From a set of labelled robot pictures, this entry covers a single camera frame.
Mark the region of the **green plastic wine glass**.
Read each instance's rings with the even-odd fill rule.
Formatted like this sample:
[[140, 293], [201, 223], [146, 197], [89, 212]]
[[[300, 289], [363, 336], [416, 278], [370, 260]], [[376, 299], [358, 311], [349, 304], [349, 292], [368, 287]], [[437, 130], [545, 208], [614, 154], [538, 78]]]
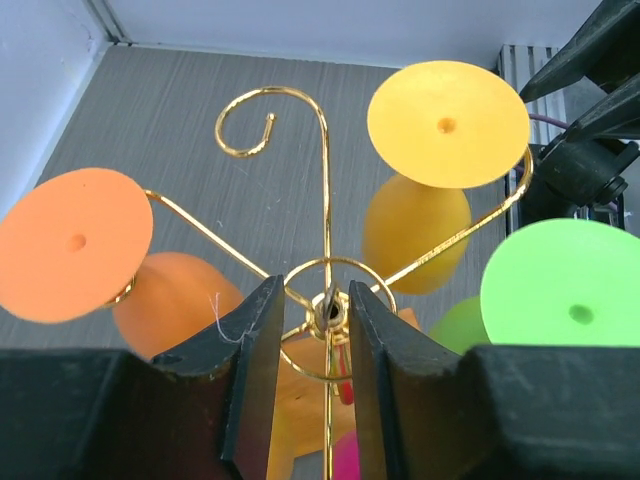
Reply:
[[479, 294], [428, 335], [458, 354], [480, 344], [636, 347], [639, 240], [592, 220], [521, 228], [491, 255]]

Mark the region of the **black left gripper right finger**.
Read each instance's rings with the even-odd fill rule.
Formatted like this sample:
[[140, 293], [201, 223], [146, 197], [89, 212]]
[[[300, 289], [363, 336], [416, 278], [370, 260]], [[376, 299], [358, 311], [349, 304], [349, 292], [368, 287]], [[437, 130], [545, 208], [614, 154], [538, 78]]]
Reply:
[[635, 348], [478, 346], [456, 355], [349, 287], [365, 479], [635, 479]]

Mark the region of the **orange plastic wine glass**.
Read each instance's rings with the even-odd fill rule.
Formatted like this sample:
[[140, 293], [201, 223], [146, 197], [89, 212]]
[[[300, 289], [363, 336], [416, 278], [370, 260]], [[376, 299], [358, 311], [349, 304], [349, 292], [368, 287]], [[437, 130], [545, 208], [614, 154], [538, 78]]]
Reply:
[[41, 324], [109, 308], [129, 347], [150, 359], [237, 308], [240, 290], [205, 260], [150, 253], [149, 198], [115, 170], [52, 178], [1, 222], [1, 305]]

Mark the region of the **gold wire wine glass rack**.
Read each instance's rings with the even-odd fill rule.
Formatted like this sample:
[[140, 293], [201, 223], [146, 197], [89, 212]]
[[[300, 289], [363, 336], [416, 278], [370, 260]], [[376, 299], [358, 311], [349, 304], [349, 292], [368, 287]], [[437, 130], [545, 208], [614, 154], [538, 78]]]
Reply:
[[214, 134], [218, 145], [228, 155], [236, 158], [248, 158], [250, 156], [257, 155], [268, 145], [273, 126], [275, 125], [276, 116], [273, 113], [269, 113], [266, 118], [265, 128], [260, 143], [250, 149], [238, 150], [228, 145], [223, 138], [224, 123], [228, 115], [236, 109], [240, 104], [246, 102], [254, 97], [264, 96], [269, 94], [281, 94], [298, 98], [312, 107], [317, 119], [319, 121], [320, 133], [321, 133], [321, 161], [322, 161], [322, 192], [323, 192], [323, 257], [316, 260], [310, 260], [303, 265], [296, 267], [285, 279], [285, 287], [290, 280], [316, 265], [324, 265], [325, 275], [325, 289], [322, 294], [319, 294], [314, 300], [315, 303], [310, 302], [304, 296], [290, 290], [286, 287], [286, 293], [294, 301], [302, 305], [307, 310], [307, 320], [305, 322], [283, 334], [281, 342], [287, 342], [293, 337], [302, 335], [303, 333], [310, 332], [313, 338], [317, 341], [324, 342], [324, 373], [319, 374], [316, 371], [311, 371], [303, 368], [298, 363], [294, 362], [287, 354], [287, 352], [281, 347], [280, 356], [291, 366], [296, 372], [302, 374], [308, 378], [314, 378], [324, 384], [324, 444], [323, 444], [323, 458], [325, 462], [324, 466], [324, 479], [332, 479], [333, 477], [333, 463], [329, 466], [329, 461], [333, 462], [333, 397], [335, 392], [341, 398], [341, 402], [345, 405], [353, 403], [353, 385], [352, 385], [352, 371], [351, 371], [351, 353], [348, 347], [351, 347], [350, 340], [350, 326], [348, 325], [349, 314], [346, 313], [346, 308], [349, 306], [347, 302], [347, 294], [341, 293], [339, 287], [335, 285], [332, 266], [336, 263], [342, 263], [351, 265], [356, 269], [369, 274], [376, 280], [376, 284], [373, 286], [373, 292], [378, 290], [383, 291], [387, 299], [390, 302], [392, 311], [397, 313], [396, 299], [392, 293], [392, 290], [385, 286], [383, 279], [373, 271], [365, 263], [356, 261], [347, 257], [336, 257], [332, 255], [332, 210], [331, 210], [331, 176], [330, 176], [330, 154], [329, 154], [329, 132], [328, 124], [325, 114], [322, 108], [313, 100], [310, 96], [301, 90], [291, 87], [280, 86], [267, 86], [259, 89], [252, 90], [246, 94], [233, 100], [227, 107], [220, 113], [216, 120]]

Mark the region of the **magenta plastic wine glass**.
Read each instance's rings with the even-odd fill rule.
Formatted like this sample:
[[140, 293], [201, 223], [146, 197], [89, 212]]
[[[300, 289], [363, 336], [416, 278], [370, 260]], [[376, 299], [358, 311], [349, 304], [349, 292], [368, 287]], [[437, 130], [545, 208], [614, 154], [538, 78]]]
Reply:
[[333, 480], [360, 480], [356, 431], [346, 433], [333, 448]]

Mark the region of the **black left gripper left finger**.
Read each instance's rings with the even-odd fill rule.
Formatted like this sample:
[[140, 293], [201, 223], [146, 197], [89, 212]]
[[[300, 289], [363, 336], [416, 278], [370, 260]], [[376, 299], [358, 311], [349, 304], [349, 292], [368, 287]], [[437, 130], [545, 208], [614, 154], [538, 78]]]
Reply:
[[272, 276], [144, 361], [118, 349], [1, 353], [5, 479], [263, 479], [285, 306]]

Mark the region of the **yellow-orange plastic wine glass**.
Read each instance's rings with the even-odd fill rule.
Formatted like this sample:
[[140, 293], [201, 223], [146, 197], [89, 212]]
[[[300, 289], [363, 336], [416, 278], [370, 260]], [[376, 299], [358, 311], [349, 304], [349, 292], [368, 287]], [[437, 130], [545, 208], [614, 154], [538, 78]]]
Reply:
[[[304, 368], [324, 370], [324, 344], [311, 337], [287, 342], [285, 351]], [[324, 436], [324, 385], [280, 358], [266, 479], [290, 479], [294, 459], [320, 451]], [[333, 443], [355, 430], [353, 405], [333, 401]]]

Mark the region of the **yellow plastic wine glass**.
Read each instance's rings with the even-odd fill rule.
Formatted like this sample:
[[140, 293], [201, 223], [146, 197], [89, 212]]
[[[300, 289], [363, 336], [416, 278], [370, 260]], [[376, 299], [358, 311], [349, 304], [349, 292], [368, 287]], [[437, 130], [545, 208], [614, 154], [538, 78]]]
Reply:
[[[528, 190], [534, 161], [524, 101], [502, 78], [473, 64], [436, 60], [405, 67], [374, 93], [370, 140], [393, 170], [364, 220], [364, 262], [394, 292], [430, 294], [454, 274], [470, 237]], [[518, 164], [516, 191], [473, 220], [466, 191]]]

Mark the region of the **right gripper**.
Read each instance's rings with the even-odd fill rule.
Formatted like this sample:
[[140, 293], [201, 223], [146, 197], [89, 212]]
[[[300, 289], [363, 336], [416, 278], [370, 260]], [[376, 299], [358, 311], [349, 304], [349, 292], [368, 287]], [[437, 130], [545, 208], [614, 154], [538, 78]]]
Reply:
[[639, 139], [638, 73], [639, 3], [604, 0], [522, 88], [521, 98], [531, 102], [586, 77], [609, 93], [569, 125], [566, 140], [534, 147], [531, 220], [569, 218], [626, 190], [622, 173], [639, 158], [639, 146], [620, 140]]

